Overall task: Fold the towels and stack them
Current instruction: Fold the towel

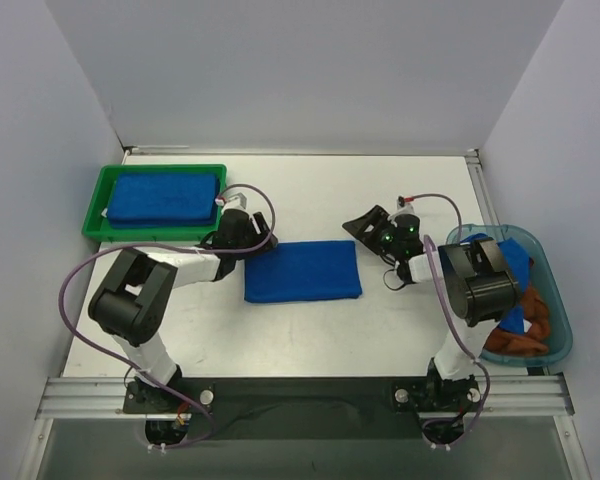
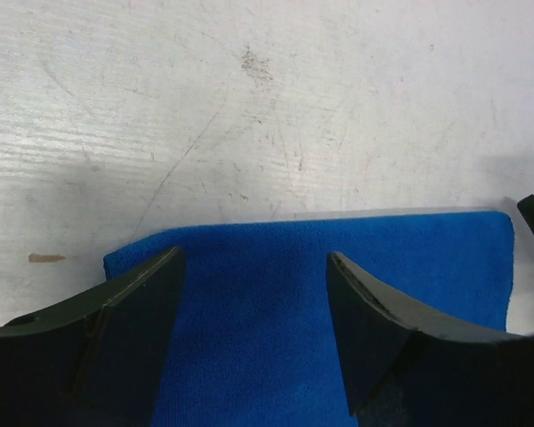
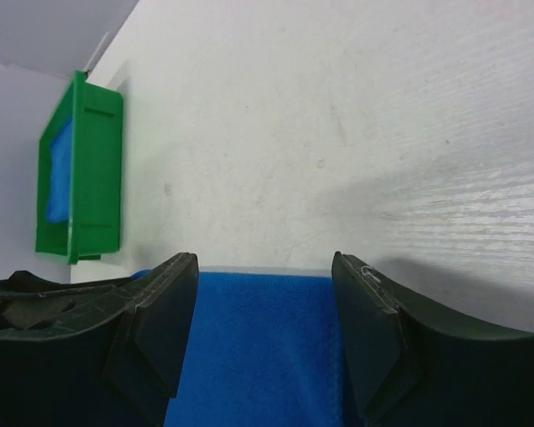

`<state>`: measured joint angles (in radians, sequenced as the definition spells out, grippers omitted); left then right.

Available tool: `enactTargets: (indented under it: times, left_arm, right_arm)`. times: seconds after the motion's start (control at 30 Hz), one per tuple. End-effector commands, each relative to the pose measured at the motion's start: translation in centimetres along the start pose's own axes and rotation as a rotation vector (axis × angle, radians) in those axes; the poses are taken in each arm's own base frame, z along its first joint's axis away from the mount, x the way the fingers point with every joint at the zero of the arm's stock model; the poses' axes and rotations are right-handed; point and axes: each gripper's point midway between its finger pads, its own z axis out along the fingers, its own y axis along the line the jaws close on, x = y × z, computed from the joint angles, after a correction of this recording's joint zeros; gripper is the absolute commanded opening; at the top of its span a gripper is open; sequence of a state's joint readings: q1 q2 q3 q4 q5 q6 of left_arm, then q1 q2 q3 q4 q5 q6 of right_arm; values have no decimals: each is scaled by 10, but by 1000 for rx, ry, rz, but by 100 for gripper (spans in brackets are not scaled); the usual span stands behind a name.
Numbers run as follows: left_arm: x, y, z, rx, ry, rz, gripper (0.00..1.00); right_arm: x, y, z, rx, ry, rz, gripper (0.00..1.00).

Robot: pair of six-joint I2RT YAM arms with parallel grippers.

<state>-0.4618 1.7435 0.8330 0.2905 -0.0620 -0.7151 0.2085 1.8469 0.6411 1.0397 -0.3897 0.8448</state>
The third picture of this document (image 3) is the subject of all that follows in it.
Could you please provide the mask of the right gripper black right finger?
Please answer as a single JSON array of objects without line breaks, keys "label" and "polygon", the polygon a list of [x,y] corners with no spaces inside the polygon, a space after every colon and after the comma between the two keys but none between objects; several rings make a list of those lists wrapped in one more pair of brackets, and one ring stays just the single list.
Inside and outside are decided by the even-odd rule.
[{"label": "right gripper black right finger", "polygon": [[351,254],[332,283],[347,426],[534,426],[534,334],[453,310]]}]

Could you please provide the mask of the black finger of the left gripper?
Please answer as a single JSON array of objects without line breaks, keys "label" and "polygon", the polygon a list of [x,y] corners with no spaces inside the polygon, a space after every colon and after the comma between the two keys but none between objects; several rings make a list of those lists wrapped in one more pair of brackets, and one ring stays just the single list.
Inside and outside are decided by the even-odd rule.
[{"label": "black finger of the left gripper", "polygon": [[0,330],[50,326],[60,314],[132,281],[125,277],[63,284],[17,270],[0,279]]}]

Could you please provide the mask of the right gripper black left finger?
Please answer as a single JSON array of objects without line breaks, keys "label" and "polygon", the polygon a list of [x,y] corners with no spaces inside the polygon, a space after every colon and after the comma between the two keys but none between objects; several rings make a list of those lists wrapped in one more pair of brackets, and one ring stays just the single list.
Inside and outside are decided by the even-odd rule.
[{"label": "right gripper black left finger", "polygon": [[0,426],[160,426],[198,292],[179,253],[39,329],[0,330]]}]

